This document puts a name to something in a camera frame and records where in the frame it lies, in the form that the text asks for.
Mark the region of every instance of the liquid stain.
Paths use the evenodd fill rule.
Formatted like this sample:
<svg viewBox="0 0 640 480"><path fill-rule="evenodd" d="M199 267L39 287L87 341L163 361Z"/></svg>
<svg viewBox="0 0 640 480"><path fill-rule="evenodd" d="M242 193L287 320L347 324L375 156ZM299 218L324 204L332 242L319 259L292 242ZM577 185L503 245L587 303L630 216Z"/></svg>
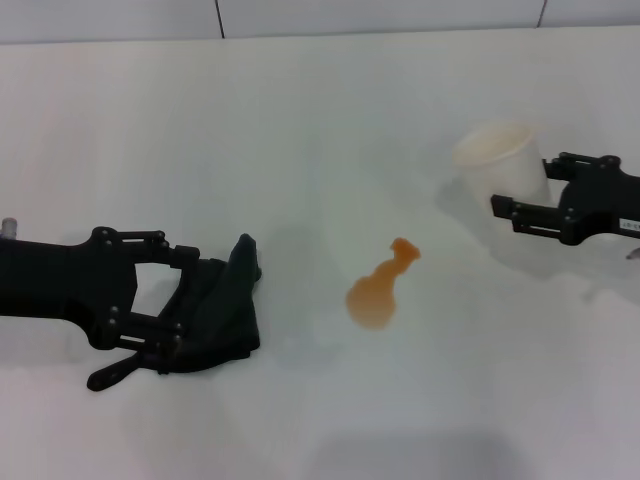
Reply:
<svg viewBox="0 0 640 480"><path fill-rule="evenodd" d="M360 278L347 293L347 309L360 326L381 330L396 310L393 287L396 278L420 258L420 250L404 238L391 245L393 259L382 262L368 277Z"/></svg>

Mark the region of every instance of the orange spill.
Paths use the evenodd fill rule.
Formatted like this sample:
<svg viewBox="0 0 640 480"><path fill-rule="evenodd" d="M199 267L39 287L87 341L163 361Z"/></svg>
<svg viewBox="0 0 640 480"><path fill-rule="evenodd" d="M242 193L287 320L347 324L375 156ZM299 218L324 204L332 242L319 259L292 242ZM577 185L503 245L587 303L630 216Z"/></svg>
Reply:
<svg viewBox="0 0 640 480"><path fill-rule="evenodd" d="M396 310L393 286L398 275L407 271L420 250L404 238L391 245L393 259L382 262L373 274L359 279L347 293L347 309L351 318L364 328L381 330Z"/></svg>

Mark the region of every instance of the paper cup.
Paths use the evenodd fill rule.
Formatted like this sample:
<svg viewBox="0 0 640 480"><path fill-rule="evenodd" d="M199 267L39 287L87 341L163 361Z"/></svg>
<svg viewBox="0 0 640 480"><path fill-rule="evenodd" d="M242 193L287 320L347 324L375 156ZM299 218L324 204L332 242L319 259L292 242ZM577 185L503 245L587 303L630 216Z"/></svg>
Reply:
<svg viewBox="0 0 640 480"><path fill-rule="evenodd" d="M549 185L533 128L512 122L480 126L453 149L473 197L491 212L491 196L537 205L550 202Z"/></svg>

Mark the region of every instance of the label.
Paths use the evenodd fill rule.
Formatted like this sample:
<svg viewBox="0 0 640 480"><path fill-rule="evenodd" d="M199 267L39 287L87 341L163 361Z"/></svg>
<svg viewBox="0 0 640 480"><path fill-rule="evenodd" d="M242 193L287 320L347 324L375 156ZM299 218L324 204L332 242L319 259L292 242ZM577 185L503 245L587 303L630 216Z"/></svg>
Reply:
<svg viewBox="0 0 640 480"><path fill-rule="evenodd" d="M640 233L640 222L636 222L635 220L628 220L626 218L621 218L620 228L622 230L631 230L632 232Z"/></svg>

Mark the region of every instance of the white table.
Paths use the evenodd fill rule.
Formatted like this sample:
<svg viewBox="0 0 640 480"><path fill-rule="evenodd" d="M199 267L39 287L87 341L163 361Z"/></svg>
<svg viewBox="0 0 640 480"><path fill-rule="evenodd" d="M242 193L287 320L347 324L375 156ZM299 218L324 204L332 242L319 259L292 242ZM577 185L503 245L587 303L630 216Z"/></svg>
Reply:
<svg viewBox="0 0 640 480"><path fill-rule="evenodd" d="M72 244L258 242L263 346L202 374L87 376L126 352L0 322L3 479L601 480L640 473L640 265L492 230L452 180L472 125L640 174L640 28L0 48L0 215ZM389 328L352 283L422 250ZM175 280L145 268L137 306Z"/></svg>

